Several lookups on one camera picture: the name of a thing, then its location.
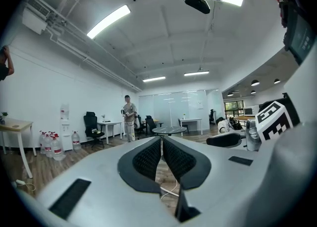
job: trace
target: water bottle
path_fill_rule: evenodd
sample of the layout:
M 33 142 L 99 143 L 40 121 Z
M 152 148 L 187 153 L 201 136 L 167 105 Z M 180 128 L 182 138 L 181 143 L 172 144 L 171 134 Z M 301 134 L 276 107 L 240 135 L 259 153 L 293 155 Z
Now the water bottle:
M 80 138 L 78 133 L 76 133 L 76 131 L 74 131 L 74 133 L 72 134 L 71 140 L 73 142 L 73 150 L 74 151 L 81 150 Z
M 45 136 L 44 147 L 45 147 L 46 156 L 48 158 L 52 158 L 53 157 L 53 153 L 52 153 L 51 138 L 49 137 L 48 134 L 46 134 L 46 136 Z
M 58 137 L 58 134 L 55 134 L 55 136 L 53 137 L 52 152 L 53 152 L 53 158 L 56 161 L 61 161 L 66 157 L 64 150 L 63 150 L 63 146 L 62 146 L 61 141 Z
M 40 142 L 40 145 L 41 145 L 41 154 L 45 154 L 45 147 L 44 147 L 44 140 L 45 140 L 45 132 L 42 132 L 40 131 L 40 139 L 39 139 L 39 142 Z

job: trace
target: curved ceiling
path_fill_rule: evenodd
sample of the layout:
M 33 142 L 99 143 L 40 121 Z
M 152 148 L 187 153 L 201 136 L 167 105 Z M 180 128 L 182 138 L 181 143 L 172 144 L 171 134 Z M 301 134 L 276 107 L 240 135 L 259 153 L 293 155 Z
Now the curved ceiling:
M 208 15 L 183 0 L 44 1 L 84 32 L 128 5 L 131 13 L 103 30 L 95 41 L 141 78 L 181 77 L 200 66 L 211 71 L 204 78 L 219 78 L 228 72 L 228 62 L 238 61 L 237 49 L 243 46 L 251 54 L 269 33 L 265 24 L 255 27 L 259 19 L 269 23 L 279 16 L 271 11 L 276 6 L 273 0 L 244 0 L 241 7 L 208 0 L 212 11 Z

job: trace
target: table leg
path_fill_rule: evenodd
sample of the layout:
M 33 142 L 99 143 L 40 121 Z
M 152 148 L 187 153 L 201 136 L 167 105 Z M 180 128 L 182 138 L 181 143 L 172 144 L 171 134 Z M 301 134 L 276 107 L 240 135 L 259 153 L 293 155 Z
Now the table leg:
M 32 144 L 32 148 L 33 148 L 33 154 L 34 156 L 36 156 L 36 151 L 35 151 L 35 147 L 34 147 L 34 141 L 33 141 L 33 129 L 32 129 L 32 126 L 30 126 L 30 142 Z
M 106 125 L 106 143 L 109 144 L 109 139 L 108 139 L 108 125 Z
M 22 144 L 22 136 L 21 133 L 18 133 L 18 142 L 19 142 L 19 148 L 20 148 L 20 153 L 21 153 L 21 157 L 22 157 L 22 161 L 23 164 L 26 168 L 26 172 L 28 173 L 30 178 L 33 178 L 30 167 L 28 165 L 28 162 L 26 161 L 26 157 L 25 157 L 25 153 L 24 153 L 24 148 L 23 148 L 23 144 Z
M 180 121 L 180 127 L 183 127 L 183 122 L 182 122 L 182 120 Z
M 122 123 L 120 123 L 120 139 L 122 140 Z
M 4 136 L 3 136 L 3 132 L 2 132 L 2 131 L 1 131 L 1 135 L 2 135 L 2 148 L 3 148 L 3 153 L 6 155 L 5 143 L 4 143 Z

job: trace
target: ceiling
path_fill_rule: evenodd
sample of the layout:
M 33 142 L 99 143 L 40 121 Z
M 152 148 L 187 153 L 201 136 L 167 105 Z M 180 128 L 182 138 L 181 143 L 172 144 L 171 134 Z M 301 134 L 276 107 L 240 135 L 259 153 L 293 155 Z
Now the ceiling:
M 235 58 L 241 43 L 246 52 L 254 51 L 257 46 L 250 43 L 268 33 L 264 26 L 259 34 L 254 25 L 270 16 L 269 10 L 263 15 L 263 0 L 244 0 L 241 7 L 208 0 L 212 11 L 208 15 L 183 0 L 44 1 L 87 33 L 107 15 L 128 5 L 131 13 L 103 30 L 95 41 L 141 79 L 183 78 L 185 72 L 200 67 L 211 73 L 191 80 L 219 78 L 219 71 Z
M 244 78 L 240 83 L 234 85 L 229 90 L 222 93 L 224 99 L 255 96 L 257 93 L 274 86 L 274 80 L 279 79 L 281 83 L 286 82 L 298 68 L 291 53 L 281 49 L 270 60 L 260 66 L 253 73 Z M 257 86 L 251 86 L 253 80 L 260 82 Z M 228 97 L 228 92 L 239 91 L 232 97 Z

